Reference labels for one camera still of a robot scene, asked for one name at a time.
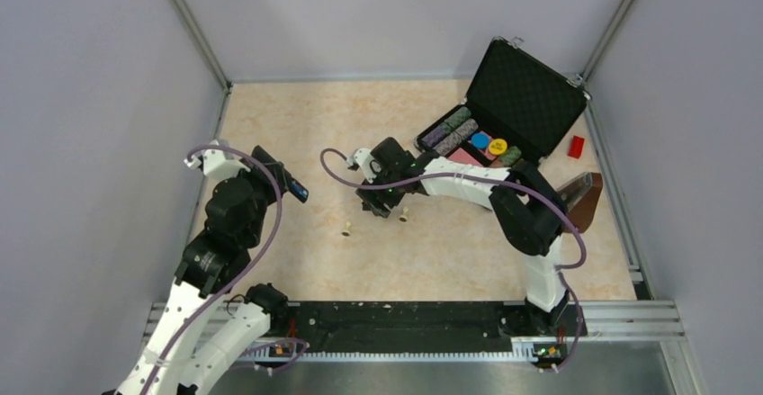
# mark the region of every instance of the blue round button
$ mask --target blue round button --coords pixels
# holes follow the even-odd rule
[[[490,144],[490,137],[478,132],[471,136],[471,144],[477,149],[484,149]]]

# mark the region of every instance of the beige tabletop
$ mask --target beige tabletop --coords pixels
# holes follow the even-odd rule
[[[331,179],[319,163],[325,147],[350,154],[396,138],[413,139],[462,100],[464,80],[313,82],[235,85],[220,136],[234,148],[261,145],[284,162],[310,190],[304,205],[284,197],[283,222],[274,245],[235,292],[273,283],[295,301],[494,301],[525,297],[525,269],[495,215],[447,197],[407,195],[408,222],[361,211],[355,190]],[[586,139],[580,159],[568,157],[572,135]],[[360,172],[328,160],[343,177],[361,182]],[[598,171],[582,118],[541,165],[554,186],[585,171]],[[215,184],[208,184],[204,201]],[[264,233],[273,225],[274,206]],[[351,236],[341,234],[352,223]],[[596,217],[583,235],[588,261],[567,272],[584,300],[633,300],[635,294],[612,211],[602,193]],[[565,234],[563,254],[579,250]]]

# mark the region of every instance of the yellow disc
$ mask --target yellow disc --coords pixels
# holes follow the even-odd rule
[[[495,155],[496,157],[498,155],[503,155],[504,152],[508,149],[508,144],[503,139],[495,139],[490,142],[490,146],[488,146],[488,152],[492,155]]]

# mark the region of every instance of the white wall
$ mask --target white wall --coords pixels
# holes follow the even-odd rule
[[[595,108],[661,297],[710,393],[760,393],[763,0],[639,0]]]
[[[620,0],[187,0],[234,81],[463,76],[496,35],[578,72]]]
[[[0,0],[0,390],[95,394],[168,291],[222,92],[167,0]]]

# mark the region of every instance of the red block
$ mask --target red block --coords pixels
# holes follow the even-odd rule
[[[567,155],[573,158],[580,158],[583,155],[583,143],[585,142],[586,140],[582,137],[574,136],[570,143],[570,152],[567,152]]]

